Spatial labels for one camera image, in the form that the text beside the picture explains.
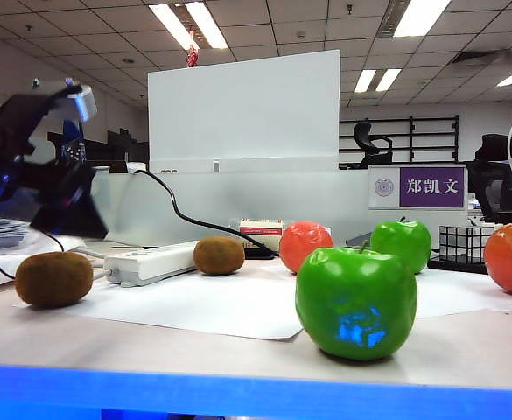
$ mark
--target white paper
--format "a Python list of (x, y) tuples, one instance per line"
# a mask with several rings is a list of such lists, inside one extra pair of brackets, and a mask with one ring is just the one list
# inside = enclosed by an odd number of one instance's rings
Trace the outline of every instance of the white paper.
[(143, 287), (96, 282), (78, 304), (56, 311), (254, 339), (288, 339), (302, 330), (296, 279), (176, 276)]

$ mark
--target white partition board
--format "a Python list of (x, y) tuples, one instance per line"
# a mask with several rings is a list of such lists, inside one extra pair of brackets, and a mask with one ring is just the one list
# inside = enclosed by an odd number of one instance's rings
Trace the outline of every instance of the white partition board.
[(340, 52), (149, 73), (153, 172), (334, 170)]

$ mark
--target black chair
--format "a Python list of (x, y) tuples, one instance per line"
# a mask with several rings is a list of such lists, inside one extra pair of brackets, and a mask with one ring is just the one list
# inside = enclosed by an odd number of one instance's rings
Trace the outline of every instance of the black chair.
[[(367, 169), (369, 165), (389, 165), (392, 163), (392, 141), (386, 136), (373, 134), (370, 135), (370, 122), (358, 122), (354, 126), (354, 140), (364, 151), (364, 159), (359, 164), (359, 169)], [(384, 140), (388, 142), (388, 151), (381, 153), (380, 148), (372, 142), (375, 140)]]
[(488, 134), (466, 162), (469, 191), (475, 193), (486, 221), (512, 222), (512, 172), (508, 165), (507, 136)]

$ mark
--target white wall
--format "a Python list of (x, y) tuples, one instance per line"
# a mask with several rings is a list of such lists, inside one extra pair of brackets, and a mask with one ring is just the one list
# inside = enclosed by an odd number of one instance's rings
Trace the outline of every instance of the white wall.
[[(481, 136), (487, 133), (508, 134), (512, 123), (512, 101), (469, 102), (417, 105), (380, 105), (375, 107), (348, 107), (340, 110), (340, 119), (362, 118), (407, 118), (459, 115), (459, 156), (460, 161), (471, 160), (481, 146)], [(382, 125), (372, 133), (384, 134), (385, 130), (400, 130), (401, 125)], [(340, 142), (341, 147), (356, 147), (353, 140)]]
[[(15, 93), (27, 92), (32, 80), (63, 81), (71, 76), (70, 71), (62, 72), (46, 63), (11, 47), (0, 40), (0, 102)], [(127, 129), (137, 141), (148, 141), (148, 123), (145, 110), (133, 108), (109, 94), (95, 88), (93, 92), (98, 114), (84, 125), (87, 139), (107, 142), (107, 130), (118, 132)], [(48, 131), (61, 132), (61, 120), (44, 119), (32, 134), (31, 140), (39, 145), (35, 152), (38, 160), (53, 155), (53, 148), (46, 141)]]

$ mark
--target black shelf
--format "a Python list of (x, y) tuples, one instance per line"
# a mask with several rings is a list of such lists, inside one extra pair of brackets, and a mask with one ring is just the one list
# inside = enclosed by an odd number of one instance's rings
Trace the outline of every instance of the black shelf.
[[(457, 164), (458, 163), (458, 138), (459, 138), (459, 116), (449, 116), (449, 117), (414, 117), (410, 116), (409, 118), (383, 118), (383, 119), (365, 119), (365, 120), (341, 120), (340, 124), (344, 123), (358, 123), (361, 121), (368, 121), (369, 123), (408, 123), (408, 129), (405, 132), (396, 132), (396, 133), (387, 133), (382, 134), (382, 136), (386, 137), (407, 137), (409, 139), (408, 146), (395, 146), (392, 148), (393, 151), (408, 151), (409, 159), (406, 164), (429, 164), (429, 163), (445, 163), (445, 164)], [(441, 122), (448, 121), (452, 122), (452, 131), (416, 131), (415, 123), (417, 122)], [(452, 145), (444, 144), (444, 145), (417, 145), (422, 143), (422, 139), (425, 137), (453, 137), (454, 142)], [(353, 135), (340, 135), (339, 139), (354, 139)], [(388, 148), (380, 147), (380, 150), (386, 151)], [(416, 161), (414, 160), (416, 151), (452, 151), (452, 159), (444, 158), (441, 156), (441, 159), (432, 159), (428, 161)], [(339, 153), (362, 153), (362, 149), (359, 147), (344, 147), (339, 148)]]

